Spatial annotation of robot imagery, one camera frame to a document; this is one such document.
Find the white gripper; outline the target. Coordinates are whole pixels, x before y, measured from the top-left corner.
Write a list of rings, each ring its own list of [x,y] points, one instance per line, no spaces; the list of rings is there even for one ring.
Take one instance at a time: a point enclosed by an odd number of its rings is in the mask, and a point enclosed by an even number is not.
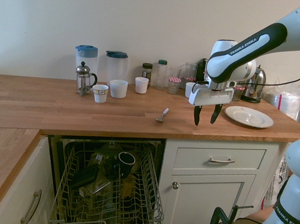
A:
[[[233,88],[213,91],[207,85],[195,84],[189,96],[189,103],[194,106],[194,124],[198,126],[202,106],[215,105],[210,123],[214,124],[222,110],[222,104],[228,104],[233,98]]]

